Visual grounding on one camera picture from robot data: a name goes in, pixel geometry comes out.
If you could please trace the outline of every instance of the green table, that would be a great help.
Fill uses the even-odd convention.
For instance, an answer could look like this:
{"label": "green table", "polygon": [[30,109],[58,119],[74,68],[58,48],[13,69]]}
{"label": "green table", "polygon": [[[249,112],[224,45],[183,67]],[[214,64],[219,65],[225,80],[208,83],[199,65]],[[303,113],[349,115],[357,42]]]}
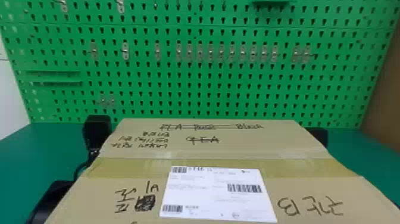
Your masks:
{"label": "green table", "polygon": [[[400,204],[399,154],[349,129],[329,129],[328,149]],[[1,140],[2,223],[24,223],[50,184],[72,180],[75,168],[85,160],[78,124],[35,123]]]}

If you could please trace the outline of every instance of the pegboard hook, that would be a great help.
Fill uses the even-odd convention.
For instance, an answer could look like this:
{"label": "pegboard hook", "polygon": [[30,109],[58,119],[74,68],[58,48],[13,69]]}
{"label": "pegboard hook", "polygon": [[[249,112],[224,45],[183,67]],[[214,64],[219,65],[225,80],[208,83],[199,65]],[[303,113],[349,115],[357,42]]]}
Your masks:
{"label": "pegboard hook", "polygon": [[124,0],[115,0],[115,3],[117,3],[118,12],[120,12],[120,14],[125,13]]}
{"label": "pegboard hook", "polygon": [[66,13],[68,12],[67,0],[53,0],[53,2],[61,4],[61,11]]}

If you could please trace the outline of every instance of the black device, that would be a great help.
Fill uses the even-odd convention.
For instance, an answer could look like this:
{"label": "black device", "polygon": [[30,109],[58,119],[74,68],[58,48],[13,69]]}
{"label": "black device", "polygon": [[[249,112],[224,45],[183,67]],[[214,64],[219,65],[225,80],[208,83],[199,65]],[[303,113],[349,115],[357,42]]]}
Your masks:
{"label": "black device", "polygon": [[306,127],[305,128],[312,136],[321,142],[325,148],[328,147],[328,131],[320,127]]}
{"label": "black device", "polygon": [[30,213],[26,224],[45,223],[57,204],[75,183],[80,171],[90,166],[99,155],[101,146],[111,134],[111,118],[107,115],[88,116],[83,125],[82,134],[88,150],[87,160],[75,170],[73,181],[55,181],[50,185],[45,195]]}

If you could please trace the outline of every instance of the cardboard box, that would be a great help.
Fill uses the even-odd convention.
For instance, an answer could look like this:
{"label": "cardboard box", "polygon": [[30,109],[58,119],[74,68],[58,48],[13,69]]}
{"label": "cardboard box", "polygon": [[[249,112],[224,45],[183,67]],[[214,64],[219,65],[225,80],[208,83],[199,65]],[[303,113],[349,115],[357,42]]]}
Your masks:
{"label": "cardboard box", "polygon": [[400,153],[400,23],[397,24],[361,130]]}
{"label": "cardboard box", "polygon": [[[174,130],[165,130],[165,125],[174,125]],[[176,125],[188,128],[175,129]],[[166,138],[165,132],[169,133],[166,147],[139,146]],[[379,190],[338,163],[295,122],[129,119],[109,137],[101,156],[81,175],[46,223],[249,223],[161,218],[173,166],[259,170],[278,223],[376,224],[400,220],[399,210]],[[154,204],[144,211],[140,202],[149,195]]]}

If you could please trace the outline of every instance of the packing tape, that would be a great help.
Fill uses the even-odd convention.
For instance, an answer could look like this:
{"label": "packing tape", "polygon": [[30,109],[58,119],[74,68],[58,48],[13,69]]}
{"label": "packing tape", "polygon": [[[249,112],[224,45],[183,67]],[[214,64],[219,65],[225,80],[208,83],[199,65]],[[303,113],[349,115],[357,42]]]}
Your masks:
{"label": "packing tape", "polygon": [[165,160],[103,157],[98,157],[83,176],[88,178],[168,178],[171,166],[259,169],[264,179],[357,176],[333,158]]}

